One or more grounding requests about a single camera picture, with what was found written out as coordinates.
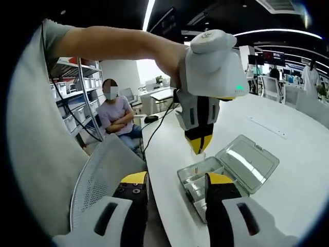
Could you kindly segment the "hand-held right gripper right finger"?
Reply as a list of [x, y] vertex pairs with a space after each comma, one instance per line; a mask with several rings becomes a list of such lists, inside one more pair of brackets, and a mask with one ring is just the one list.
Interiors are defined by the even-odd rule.
[[229, 177], [205, 174], [206, 221], [211, 246], [296, 246], [274, 217], [255, 200], [241, 196]]

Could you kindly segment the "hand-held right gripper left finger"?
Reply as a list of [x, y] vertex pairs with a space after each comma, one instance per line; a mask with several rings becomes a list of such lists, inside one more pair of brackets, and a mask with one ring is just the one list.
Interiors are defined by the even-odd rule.
[[144, 246], [148, 186], [146, 171], [127, 175], [111, 197], [82, 214], [78, 227], [53, 237], [55, 246]]

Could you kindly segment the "person's left hand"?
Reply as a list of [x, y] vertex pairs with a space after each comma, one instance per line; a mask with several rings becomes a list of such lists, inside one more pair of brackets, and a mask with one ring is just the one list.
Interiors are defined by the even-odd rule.
[[155, 55], [157, 66], [170, 76], [175, 88], [181, 87], [179, 63], [185, 57], [188, 47], [182, 44], [165, 46]]

